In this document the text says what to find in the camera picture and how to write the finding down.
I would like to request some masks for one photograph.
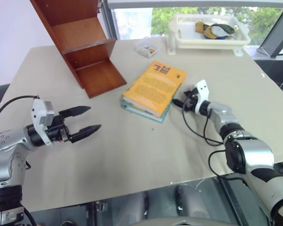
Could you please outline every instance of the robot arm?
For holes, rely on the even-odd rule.
[[[73,107],[54,116],[50,102],[34,99],[33,124],[0,133],[0,225],[12,226],[23,219],[21,200],[25,170],[29,166],[27,155],[39,146],[52,146],[55,141],[74,143],[96,132],[101,125],[70,134],[64,124],[66,117],[80,115],[89,109],[86,106]]]
[[[195,86],[195,113],[208,116],[225,145],[226,163],[239,173],[258,198],[262,210],[275,225],[283,226],[283,174],[274,171],[270,147],[245,131],[228,106],[208,101],[202,80]]]

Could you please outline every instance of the white tabletop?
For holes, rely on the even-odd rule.
[[[127,85],[89,99],[55,46],[31,49],[2,102],[19,95],[40,95],[56,112],[78,105],[91,106],[83,115],[68,118],[72,133],[102,124],[89,138],[71,144],[40,147],[28,156],[23,204],[29,211],[75,205],[184,181],[211,177],[208,155],[214,148],[193,135],[181,112],[170,108],[160,124],[123,110],[122,93],[153,60],[188,72],[177,93],[206,79],[210,101],[229,105],[241,125],[272,148],[275,161],[283,161],[283,92],[244,52],[180,50],[168,56],[165,47],[152,59],[134,52],[134,40],[117,41],[111,61]],[[32,123],[31,100],[18,100],[0,116],[0,131]],[[205,117],[187,115],[191,127],[202,132]],[[208,137],[218,138],[213,124]],[[212,158],[216,172],[231,172],[223,153]]]

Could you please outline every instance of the wooden stand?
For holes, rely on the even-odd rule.
[[[89,98],[126,84],[109,59],[116,39],[106,39],[97,0],[30,1]]]

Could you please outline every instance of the book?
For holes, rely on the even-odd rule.
[[[123,93],[123,100],[134,108],[160,118],[187,72],[159,61],[150,67]]]
[[[158,121],[160,123],[162,123],[166,117],[166,114],[170,108],[170,105],[171,105],[171,102],[170,104],[168,105],[168,107],[166,108],[166,110],[162,113],[162,115],[160,117],[157,117],[143,109],[140,109],[138,107],[135,107],[134,105],[132,105],[131,103],[128,103],[126,101],[122,101],[122,108],[124,108],[125,110],[127,111],[130,111],[130,112],[133,112],[133,113],[136,113],[140,116],[143,116],[143,117],[146,117],[148,119],[151,119],[151,120],[154,120],[154,121]]]

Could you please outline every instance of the white basket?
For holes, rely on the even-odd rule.
[[[235,39],[213,40],[205,39],[203,34],[195,31],[197,22],[207,25],[214,23],[227,24],[235,29]],[[234,16],[175,14],[169,23],[167,39],[168,54],[174,55],[175,48],[209,48],[209,49],[242,49],[250,43],[247,26]]]

